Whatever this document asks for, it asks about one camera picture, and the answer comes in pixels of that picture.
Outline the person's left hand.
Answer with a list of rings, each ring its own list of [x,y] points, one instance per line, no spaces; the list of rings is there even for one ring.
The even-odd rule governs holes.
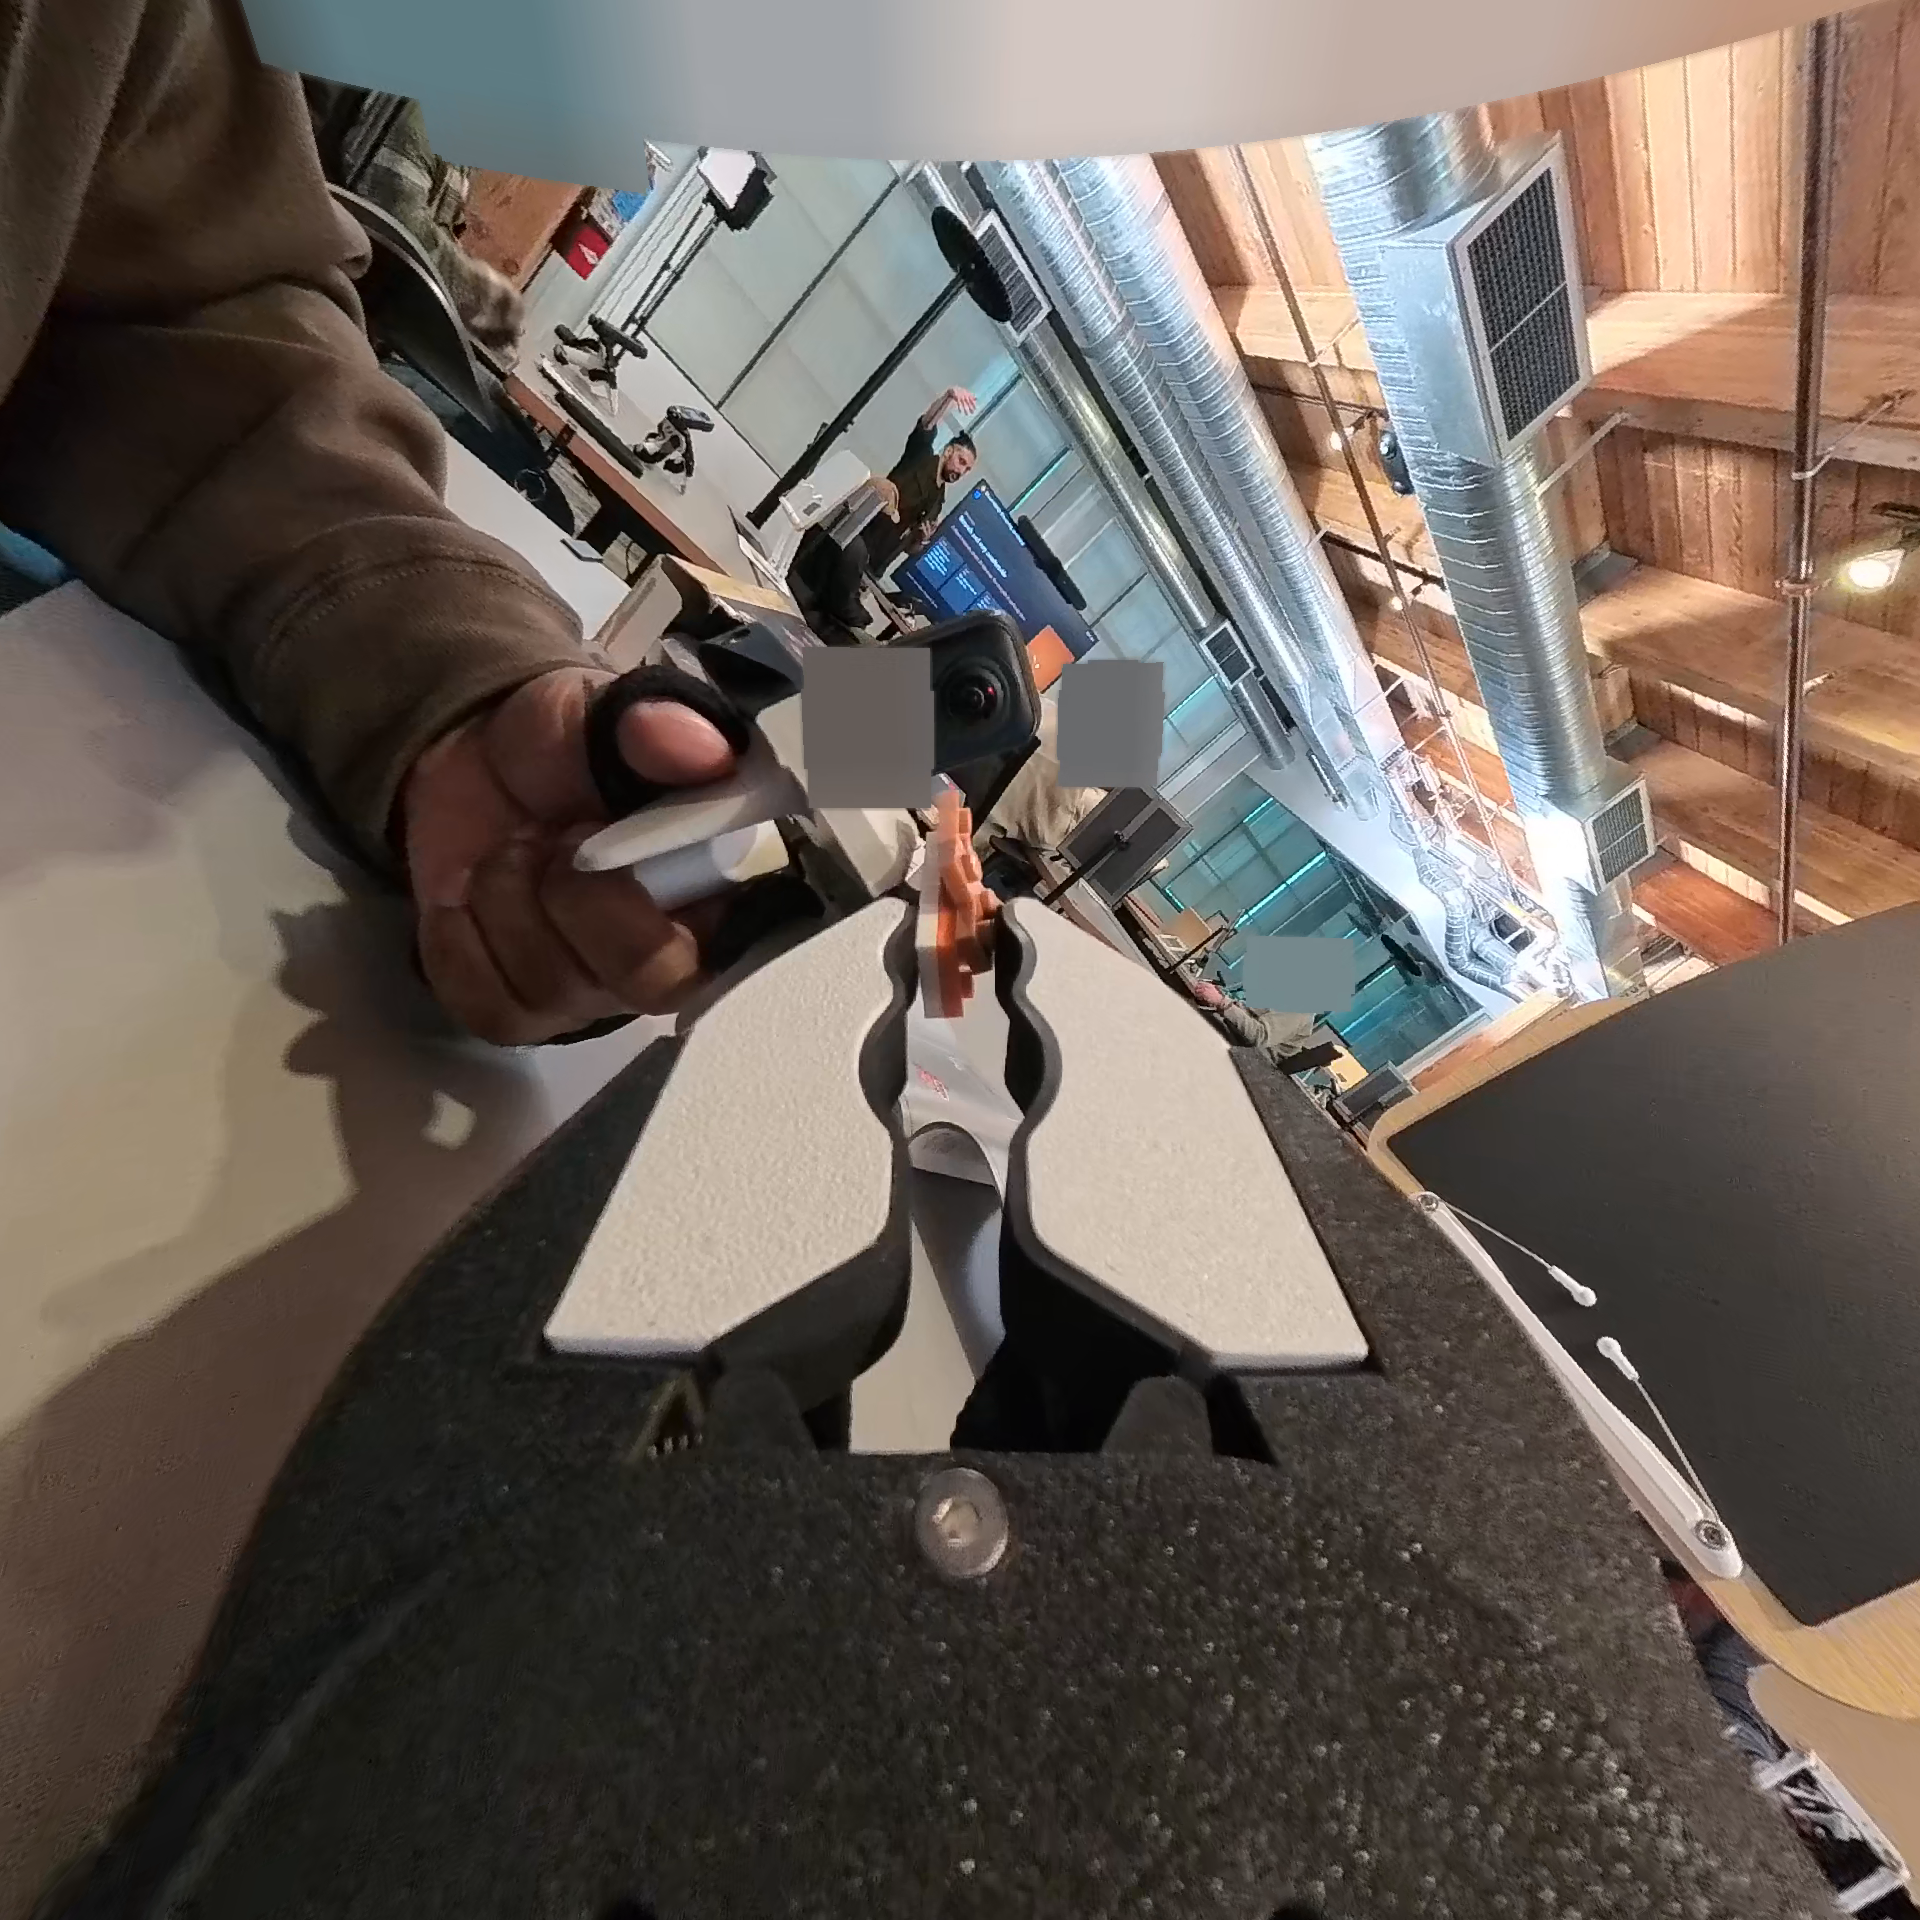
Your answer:
[[[478,1039],[536,1046],[669,1018],[707,983],[718,902],[668,911],[627,871],[580,871],[607,823],[588,718],[603,668],[532,679],[427,748],[397,799],[424,986]]]

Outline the white metal bar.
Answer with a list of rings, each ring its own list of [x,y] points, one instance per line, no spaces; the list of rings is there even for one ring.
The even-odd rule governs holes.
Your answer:
[[[1436,1190],[1411,1201],[1499,1299],[1656,1539],[1699,1574],[1741,1578],[1738,1535],[1621,1337],[1602,1327],[1595,1287]]]

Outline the large silver duct with vents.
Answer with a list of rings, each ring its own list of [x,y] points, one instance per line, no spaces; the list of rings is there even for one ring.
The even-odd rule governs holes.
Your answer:
[[[1560,145],[1502,146],[1470,107],[1309,134],[1304,154],[1573,993],[1635,995],[1616,841],[1646,807],[1602,746],[1542,449],[1594,375]]]

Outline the grey monitor back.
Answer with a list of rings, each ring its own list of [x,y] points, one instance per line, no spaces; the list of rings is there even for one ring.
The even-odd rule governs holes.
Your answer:
[[[1116,905],[1168,861],[1190,827],[1156,790],[1123,786],[1090,810],[1060,853],[1079,883]]]

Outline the orange plate assembly grey underside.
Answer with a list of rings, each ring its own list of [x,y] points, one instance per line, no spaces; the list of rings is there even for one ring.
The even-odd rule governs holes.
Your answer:
[[[971,812],[939,782],[917,875],[919,1004],[926,1019],[959,1019],[976,978],[991,971],[1000,902],[984,885]]]

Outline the black light stand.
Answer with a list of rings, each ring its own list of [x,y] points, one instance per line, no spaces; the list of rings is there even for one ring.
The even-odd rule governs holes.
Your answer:
[[[776,481],[747,510],[763,527],[840,445],[870,471],[911,433],[904,407],[948,385],[1012,366],[1050,302],[994,211],[922,206],[932,173],[901,177],[799,300],[731,390],[763,426]]]

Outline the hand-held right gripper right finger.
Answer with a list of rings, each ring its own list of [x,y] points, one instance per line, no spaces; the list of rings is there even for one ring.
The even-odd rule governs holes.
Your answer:
[[[994,986],[1015,1247],[1211,1374],[1362,1364],[1348,1294],[1213,1027],[1032,901],[998,911]]]

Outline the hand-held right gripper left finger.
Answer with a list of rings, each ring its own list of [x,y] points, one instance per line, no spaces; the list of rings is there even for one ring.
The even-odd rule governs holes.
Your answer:
[[[686,1033],[552,1311],[552,1353],[870,1364],[904,1311],[904,1013],[886,897],[734,983]]]

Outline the grey instruction booklet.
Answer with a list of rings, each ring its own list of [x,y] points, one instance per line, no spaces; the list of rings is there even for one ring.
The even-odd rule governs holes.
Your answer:
[[[1003,1341],[1000,1213],[1022,1118],[1003,1085],[1003,1043],[997,1022],[922,1011],[904,1028],[909,1217],[971,1379]]]

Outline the black wooden-edged table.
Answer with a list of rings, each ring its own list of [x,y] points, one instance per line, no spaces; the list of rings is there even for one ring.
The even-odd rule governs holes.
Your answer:
[[[1916,1722],[1917,909],[1539,1022],[1381,1172],[1595,1287],[1734,1534],[1763,1659]]]

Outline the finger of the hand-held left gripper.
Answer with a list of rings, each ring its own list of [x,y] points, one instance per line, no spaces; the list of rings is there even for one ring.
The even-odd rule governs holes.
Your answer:
[[[922,823],[909,810],[818,810],[821,892],[868,905],[919,874]]]

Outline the metal ceiling pipe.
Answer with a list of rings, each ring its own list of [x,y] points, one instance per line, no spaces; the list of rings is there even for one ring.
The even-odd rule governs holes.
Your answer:
[[[1791,467],[1786,577],[1782,710],[1779,724],[1776,945],[1796,930],[1796,833],[1806,756],[1808,666],[1818,589],[1815,519],[1830,302],[1832,154],[1837,132],[1840,21],[1820,15],[1804,45],[1800,187],[1794,282]]]

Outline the long silver air duct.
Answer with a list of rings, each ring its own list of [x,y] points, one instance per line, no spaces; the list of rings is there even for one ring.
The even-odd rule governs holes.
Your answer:
[[[1354,618],[1143,155],[1050,165],[1072,325],[1239,635],[1335,761],[1367,758]]]
[[[1240,543],[1228,527],[1220,492],[1087,217],[1052,161],[979,161],[971,170],[1026,263],[1044,282],[1059,326],[1085,366],[1085,385],[1098,390],[1116,433],[1139,458],[1143,482],[1162,502],[1168,539],[1180,543],[1189,570],[1206,583],[1216,615],[1237,642],[1248,642],[1258,635],[1248,615],[1263,610],[1260,586],[1246,581]]]

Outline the person's left forearm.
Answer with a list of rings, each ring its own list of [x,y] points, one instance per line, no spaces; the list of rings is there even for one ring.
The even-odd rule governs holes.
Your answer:
[[[238,4],[2,9],[2,513],[199,660],[367,861],[416,758],[580,666],[443,500],[357,223]]]

